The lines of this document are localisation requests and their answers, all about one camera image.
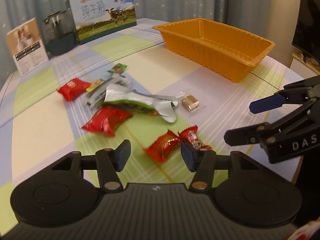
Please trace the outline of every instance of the candy wrapper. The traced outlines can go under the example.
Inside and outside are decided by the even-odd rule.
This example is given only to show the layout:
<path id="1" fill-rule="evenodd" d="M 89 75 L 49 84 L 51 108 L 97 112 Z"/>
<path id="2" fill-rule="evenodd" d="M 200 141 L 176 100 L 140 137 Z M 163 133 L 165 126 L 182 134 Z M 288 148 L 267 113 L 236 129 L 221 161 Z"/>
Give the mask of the candy wrapper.
<path id="1" fill-rule="evenodd" d="M 191 126 L 185 130 L 183 130 L 181 133 L 179 134 L 179 137 L 181 139 L 181 141 L 183 140 L 187 140 L 189 141 L 192 146 L 194 147 L 194 149 L 199 150 L 199 149 L 209 149 L 211 150 L 212 148 L 209 145 L 205 145 L 200 138 L 197 135 L 198 132 L 198 126 Z"/>
<path id="2" fill-rule="evenodd" d="M 189 112 L 193 112 L 198 108 L 199 100 L 193 95 L 187 95 L 181 99 L 181 104 Z"/>
<path id="3" fill-rule="evenodd" d="M 113 107 L 102 107 L 82 129 L 88 132 L 103 133 L 106 137 L 114 137 L 119 125 L 130 117 L 132 115 L 126 111 Z"/>
<path id="4" fill-rule="evenodd" d="M 114 73 L 110 78 L 105 80 L 102 84 L 98 85 L 91 92 L 87 93 L 84 97 L 84 104 L 86 104 L 90 110 L 96 111 L 101 107 L 101 103 L 106 97 L 106 88 L 109 84 L 118 84 L 124 87 L 131 87 L 130 80 L 126 77 L 120 76 Z"/>
<path id="5" fill-rule="evenodd" d="M 104 102 L 125 110 L 131 109 L 151 115 L 159 114 L 164 120 L 172 123 L 176 120 L 172 107 L 177 106 L 179 100 L 170 96 L 144 95 L 127 86 L 109 84 L 105 91 Z"/>
<path id="6" fill-rule="evenodd" d="M 87 89 L 87 92 L 91 92 L 92 90 L 94 90 L 96 87 L 98 87 L 99 85 L 101 85 L 104 82 L 104 80 L 102 79 L 98 79 L 96 81 L 94 81 Z"/>
<path id="7" fill-rule="evenodd" d="M 149 148 L 144 148 L 143 151 L 157 162 L 162 163 L 180 143 L 180 138 L 168 130 L 166 134 L 158 137 Z"/>
<path id="8" fill-rule="evenodd" d="M 108 70 L 108 72 L 122 74 L 126 68 L 127 68 L 127 65 L 118 63 L 113 68 Z"/>
<path id="9" fill-rule="evenodd" d="M 62 94 L 68 102 L 75 100 L 81 95 L 91 84 L 78 78 L 70 80 L 67 84 L 58 89 L 58 93 Z"/>

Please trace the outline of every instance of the tablecloth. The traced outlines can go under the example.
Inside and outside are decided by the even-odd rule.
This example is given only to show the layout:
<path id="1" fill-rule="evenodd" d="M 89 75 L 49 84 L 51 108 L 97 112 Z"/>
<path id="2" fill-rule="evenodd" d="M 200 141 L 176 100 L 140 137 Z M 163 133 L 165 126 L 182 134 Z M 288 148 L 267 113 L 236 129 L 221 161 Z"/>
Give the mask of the tablecloth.
<path id="1" fill-rule="evenodd" d="M 70 151 L 92 155 L 102 148 L 116 148 L 124 139 L 132 144 L 132 153 L 119 173 L 123 184 L 174 183 L 189 185 L 193 174 L 186 168 L 176 148 L 165 163 L 159 164 L 143 153 L 168 129 L 178 132 L 198 125 L 204 143 L 218 154 L 241 150 L 292 180 L 299 158 L 270 164 L 259 145 L 229 147 L 223 140 L 226 130 L 258 122 L 274 122 L 296 106 L 286 105 L 261 114 L 250 113 L 250 102 L 269 96 L 285 84 L 302 78 L 276 60 L 265 57 L 239 84 L 199 64 L 174 54 L 153 25 L 161 21 L 140 19 L 138 25 L 78 46 L 51 59 L 21 77 L 13 73 L 0 92 L 0 232 L 4 234 L 15 223 L 10 208 L 13 188 L 48 164 Z M 191 93 L 205 107 L 188 113 L 176 109 L 173 124 L 159 116 L 134 114 L 116 131 L 114 138 L 87 133 L 81 129 L 92 117 L 83 104 L 83 96 L 64 102 L 56 89 L 74 77 L 92 82 L 108 77 L 107 70 L 116 63 L 128 65 L 124 73 L 133 87 L 142 93 L 177 95 Z M 96 172 L 85 171 L 85 179 L 98 186 Z M 214 186 L 227 178 L 227 171 L 216 171 Z"/>

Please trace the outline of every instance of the red candy wrapper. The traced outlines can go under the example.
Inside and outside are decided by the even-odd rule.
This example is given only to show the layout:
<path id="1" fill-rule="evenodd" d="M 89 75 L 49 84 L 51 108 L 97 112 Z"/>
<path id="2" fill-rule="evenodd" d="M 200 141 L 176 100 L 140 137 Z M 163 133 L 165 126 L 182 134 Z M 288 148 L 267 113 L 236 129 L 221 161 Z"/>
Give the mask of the red candy wrapper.
<path id="1" fill-rule="evenodd" d="M 179 134 L 180 139 L 183 140 L 187 140 L 189 141 L 192 146 L 194 147 L 194 149 L 199 150 L 199 149 L 209 149 L 211 150 L 212 148 L 209 145 L 205 145 L 200 138 L 197 135 L 198 132 L 198 126 L 191 126 L 185 130 L 183 130 L 181 133 Z"/>
<path id="2" fill-rule="evenodd" d="M 166 134 L 158 137 L 149 148 L 144 148 L 143 151 L 157 162 L 163 163 L 180 143 L 180 138 L 168 130 Z"/>
<path id="3" fill-rule="evenodd" d="M 88 132 L 103 133 L 107 137 L 114 137 L 119 125 L 130 117 L 132 115 L 126 111 L 113 107 L 102 107 L 82 129 Z"/>
<path id="4" fill-rule="evenodd" d="M 88 87 L 90 83 L 82 81 L 78 78 L 70 80 L 67 84 L 58 89 L 58 93 L 62 94 L 64 99 L 68 102 L 75 100 L 81 95 Z"/>

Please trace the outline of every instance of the orange plastic tray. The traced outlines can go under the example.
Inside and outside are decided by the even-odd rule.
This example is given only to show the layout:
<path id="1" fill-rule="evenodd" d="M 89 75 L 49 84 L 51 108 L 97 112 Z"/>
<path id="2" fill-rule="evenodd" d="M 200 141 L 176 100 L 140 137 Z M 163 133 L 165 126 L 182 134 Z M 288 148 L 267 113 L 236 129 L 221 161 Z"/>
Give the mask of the orange plastic tray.
<path id="1" fill-rule="evenodd" d="M 202 18 L 154 26 L 169 50 L 233 82 L 240 82 L 273 49 L 274 42 Z"/>

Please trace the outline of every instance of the glass jar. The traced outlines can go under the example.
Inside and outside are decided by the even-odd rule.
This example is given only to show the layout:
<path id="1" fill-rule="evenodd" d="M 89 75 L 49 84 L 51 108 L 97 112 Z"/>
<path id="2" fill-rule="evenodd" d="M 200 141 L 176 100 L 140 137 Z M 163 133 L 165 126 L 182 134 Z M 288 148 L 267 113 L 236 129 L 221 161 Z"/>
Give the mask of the glass jar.
<path id="1" fill-rule="evenodd" d="M 70 8 L 50 14 L 43 21 L 44 46 L 53 55 L 61 55 L 77 44 Z"/>

